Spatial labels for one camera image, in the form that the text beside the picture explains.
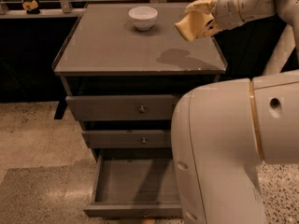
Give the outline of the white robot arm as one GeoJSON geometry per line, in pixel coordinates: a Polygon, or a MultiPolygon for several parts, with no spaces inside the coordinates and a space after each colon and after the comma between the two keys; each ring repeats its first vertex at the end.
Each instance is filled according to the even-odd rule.
{"type": "MultiPolygon", "coordinates": [[[[298,27],[298,0],[197,0],[177,23],[188,41],[279,15],[298,27]]],[[[299,71],[271,66],[254,79],[186,93],[171,125],[185,224],[266,224],[255,168],[299,162],[299,71]]]]}

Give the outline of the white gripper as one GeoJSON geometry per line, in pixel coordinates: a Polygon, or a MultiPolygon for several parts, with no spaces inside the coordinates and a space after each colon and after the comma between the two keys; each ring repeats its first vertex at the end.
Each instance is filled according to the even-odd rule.
{"type": "Polygon", "coordinates": [[[232,30],[242,24],[238,0],[195,0],[188,4],[185,13],[212,14],[215,20],[208,21],[199,37],[213,36],[222,30],[232,30]]]}

